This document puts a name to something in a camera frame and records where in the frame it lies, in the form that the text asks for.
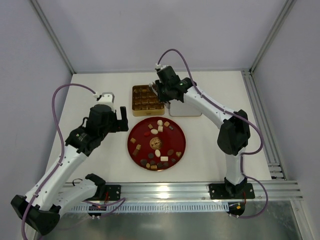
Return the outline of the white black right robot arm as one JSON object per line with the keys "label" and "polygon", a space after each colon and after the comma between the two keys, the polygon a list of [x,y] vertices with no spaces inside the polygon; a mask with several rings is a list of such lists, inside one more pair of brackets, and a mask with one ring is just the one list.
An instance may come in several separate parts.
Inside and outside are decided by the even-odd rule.
{"label": "white black right robot arm", "polygon": [[170,65],[155,65],[158,80],[149,85],[162,103],[180,101],[211,120],[218,128],[217,145],[225,154],[226,175],[224,188],[231,198],[243,195],[248,178],[241,173],[241,154],[251,137],[248,115],[245,111],[233,111],[205,96],[203,90],[190,77],[180,79]]}

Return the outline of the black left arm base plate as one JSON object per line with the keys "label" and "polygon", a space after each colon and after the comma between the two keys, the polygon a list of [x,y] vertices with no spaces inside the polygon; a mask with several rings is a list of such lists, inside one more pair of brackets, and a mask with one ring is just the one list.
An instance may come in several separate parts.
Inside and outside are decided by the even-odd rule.
{"label": "black left arm base plate", "polygon": [[101,201],[117,201],[121,198],[121,185],[103,185],[100,190],[99,199]]}

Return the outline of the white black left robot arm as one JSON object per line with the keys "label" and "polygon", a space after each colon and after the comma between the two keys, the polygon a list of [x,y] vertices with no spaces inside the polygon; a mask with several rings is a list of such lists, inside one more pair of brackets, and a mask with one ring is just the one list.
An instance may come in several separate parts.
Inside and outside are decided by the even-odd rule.
{"label": "white black left robot arm", "polygon": [[98,148],[109,133],[128,131],[126,107],[116,111],[105,104],[90,108],[81,126],[62,141],[60,156],[40,181],[26,194],[15,195],[10,204],[22,224],[28,224],[42,236],[49,234],[67,210],[85,200],[100,200],[107,191],[106,182],[94,173],[65,193],[61,188],[72,173]]}

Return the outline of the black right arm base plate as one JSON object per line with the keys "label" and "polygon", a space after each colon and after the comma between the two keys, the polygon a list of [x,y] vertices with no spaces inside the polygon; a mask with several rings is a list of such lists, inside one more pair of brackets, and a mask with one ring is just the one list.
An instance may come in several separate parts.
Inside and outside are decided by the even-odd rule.
{"label": "black right arm base plate", "polygon": [[209,195],[211,200],[227,200],[227,199],[254,199],[255,192],[251,183],[245,184],[225,184],[211,183],[209,185]]}

